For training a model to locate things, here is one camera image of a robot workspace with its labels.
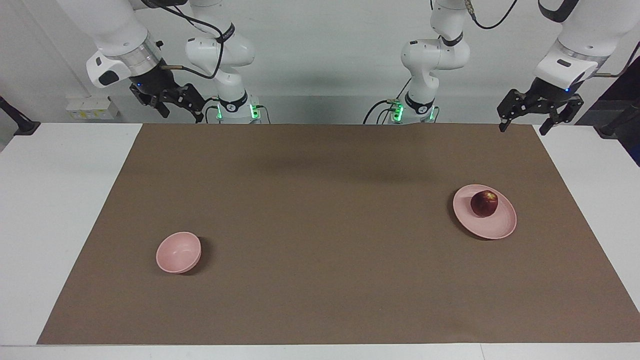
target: white electrical box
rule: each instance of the white electrical box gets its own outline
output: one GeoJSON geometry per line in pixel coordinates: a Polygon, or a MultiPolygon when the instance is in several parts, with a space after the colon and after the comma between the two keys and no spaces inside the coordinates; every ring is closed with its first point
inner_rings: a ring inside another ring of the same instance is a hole
{"type": "Polygon", "coordinates": [[[109,97],[85,97],[69,99],[67,113],[74,120],[113,120],[118,108],[109,97]]]}

